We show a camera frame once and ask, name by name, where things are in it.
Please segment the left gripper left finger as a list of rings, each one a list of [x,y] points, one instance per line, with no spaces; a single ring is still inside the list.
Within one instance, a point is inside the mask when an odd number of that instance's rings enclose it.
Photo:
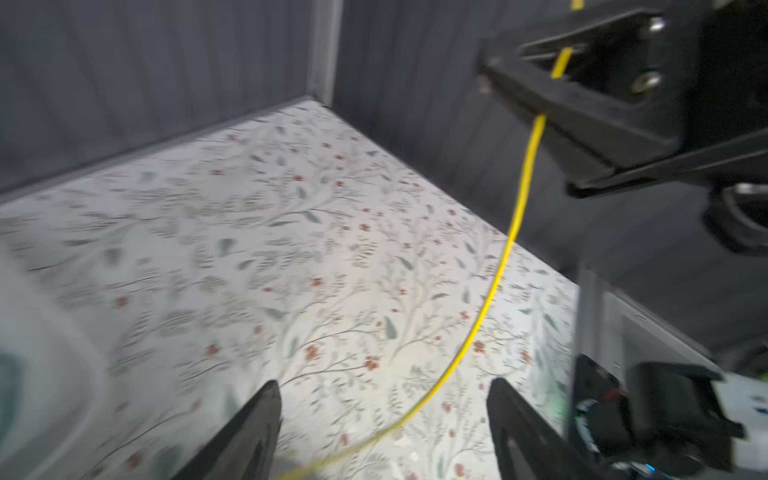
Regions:
[[[279,384],[266,382],[173,480],[262,480],[270,474],[281,428]]]

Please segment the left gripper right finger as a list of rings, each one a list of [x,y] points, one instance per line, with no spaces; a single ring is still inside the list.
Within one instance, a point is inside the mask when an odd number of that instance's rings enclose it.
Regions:
[[[519,477],[517,451],[534,479],[601,479],[584,460],[504,378],[494,379],[486,400],[488,421],[499,474]]]

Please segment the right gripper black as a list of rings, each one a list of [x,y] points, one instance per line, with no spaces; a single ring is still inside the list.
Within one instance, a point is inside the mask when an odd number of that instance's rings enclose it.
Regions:
[[[498,32],[479,48],[478,73],[516,117],[547,117],[543,143],[572,197],[668,182],[766,192],[766,2],[720,2],[707,16],[682,147],[677,101],[631,104],[531,64],[552,64],[564,49],[591,53],[662,12],[658,5],[594,5]]]

